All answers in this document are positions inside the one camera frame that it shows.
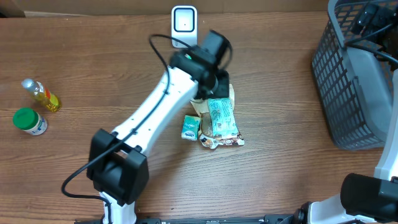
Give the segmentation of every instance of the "wooden surface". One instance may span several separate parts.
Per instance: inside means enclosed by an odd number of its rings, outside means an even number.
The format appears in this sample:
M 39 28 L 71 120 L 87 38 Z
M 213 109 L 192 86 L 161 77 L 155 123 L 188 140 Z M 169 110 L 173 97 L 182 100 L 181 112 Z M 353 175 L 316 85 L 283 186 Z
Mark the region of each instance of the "wooden surface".
M 350 172 L 372 175 L 381 150 L 333 146 L 310 60 L 325 12 L 200 15 L 234 47 L 228 68 L 234 115 L 246 145 L 207 150 L 180 139 L 187 105 L 149 157 L 150 181 L 137 212 L 162 218 L 241 217 L 292 213 L 306 201 L 340 191 Z M 93 134 L 111 131 L 153 90 L 163 72 L 147 37 L 170 32 L 169 16 L 0 20 L 0 223 L 71 223 L 99 218 L 102 203 L 67 198 L 63 180 L 88 160 Z M 173 49 L 158 40 L 165 58 Z M 31 77 L 63 102 L 58 113 L 34 104 L 21 87 Z M 31 106 L 49 121 L 41 136 L 12 125 Z M 73 193 L 96 194 L 79 175 Z

